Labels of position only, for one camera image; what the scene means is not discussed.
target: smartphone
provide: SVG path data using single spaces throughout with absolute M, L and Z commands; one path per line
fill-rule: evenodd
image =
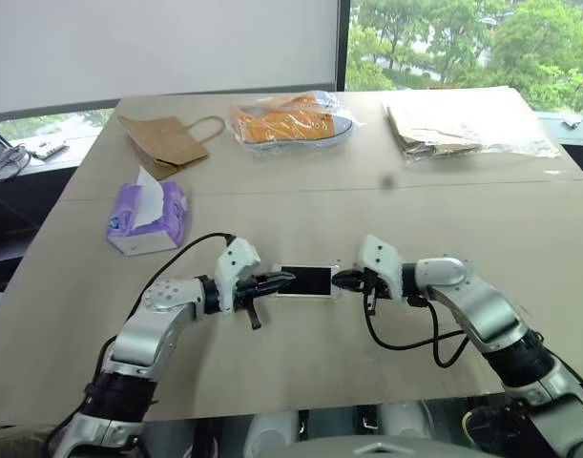
M 277 296 L 337 299 L 342 294 L 340 288 L 331 283 L 331 278 L 340 272 L 338 265 L 275 264 L 272 270 L 295 275 L 295 279 L 281 288 Z

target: paper bag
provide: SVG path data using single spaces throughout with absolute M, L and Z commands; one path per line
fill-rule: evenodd
M 132 139 L 143 167 L 155 179 L 169 177 L 208 156 L 206 148 L 193 139 L 187 132 L 188 127 L 174 116 L 147 121 L 136 121 L 126 116 L 118 116 L 118 119 Z

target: beige tabletop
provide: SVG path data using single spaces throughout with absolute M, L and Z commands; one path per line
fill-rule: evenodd
M 346 144 L 314 155 L 262 161 L 229 135 L 213 140 L 208 159 L 175 176 L 193 194 L 187 240 L 213 231 L 236 233 L 257 247 L 264 270 L 276 262 L 349 267 L 367 233 L 390 241 L 408 260 L 463 255 L 583 375 L 581 172 L 566 154 L 508 156 L 508 162 L 475 156 L 456 162 L 462 170 L 409 171 L 385 121 L 376 129 L 380 96 L 344 94 L 366 124 Z M 218 113 L 236 97 L 130 99 L 119 110 L 136 118 L 182 117 L 194 107 L 184 119 L 189 122 L 200 113 Z M 367 129 L 371 134 L 363 136 Z M 234 165 L 227 171 L 226 158 Z M 331 170 L 336 174 L 325 173 Z M 545 172 L 553 170 L 559 173 Z M 119 330 L 141 286 L 172 256 L 124 258 L 104 238 L 116 188 L 136 172 L 113 120 L 16 271 L 0 306 L 0 424 L 54 423 L 68 414 L 81 400 L 101 343 Z M 394 175 L 396 187 L 382 189 L 382 174 Z M 212 275 L 221 248 L 220 242 L 205 242 L 164 277 Z M 442 330 L 456 329 L 449 313 L 439 310 Z M 472 348 L 452 368 L 440 369 L 429 347 L 391 352 L 376 346 L 358 295 L 344 293 L 334 302 L 267 298 L 258 311 L 264 321 L 259 331 L 250 330 L 243 312 L 191 325 L 148 419 L 500 390 Z M 431 332 L 424 310 L 382 302 L 377 318 L 377 330 L 389 342 L 409 343 Z M 452 343 L 442 347 L 449 354 Z

